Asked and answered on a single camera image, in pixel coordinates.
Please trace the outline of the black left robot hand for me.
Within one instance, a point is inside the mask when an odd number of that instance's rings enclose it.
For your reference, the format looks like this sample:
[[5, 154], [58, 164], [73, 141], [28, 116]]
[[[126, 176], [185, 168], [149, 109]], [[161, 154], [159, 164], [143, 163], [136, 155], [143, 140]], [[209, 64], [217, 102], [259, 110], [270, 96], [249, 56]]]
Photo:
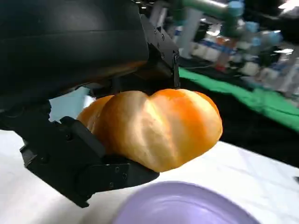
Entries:
[[159, 174], [109, 157], [78, 120], [50, 121], [50, 100], [79, 87], [156, 91], [179, 87], [179, 51], [132, 0], [3, 0], [0, 3], [0, 127], [24, 141], [25, 167], [77, 206], [97, 192]]

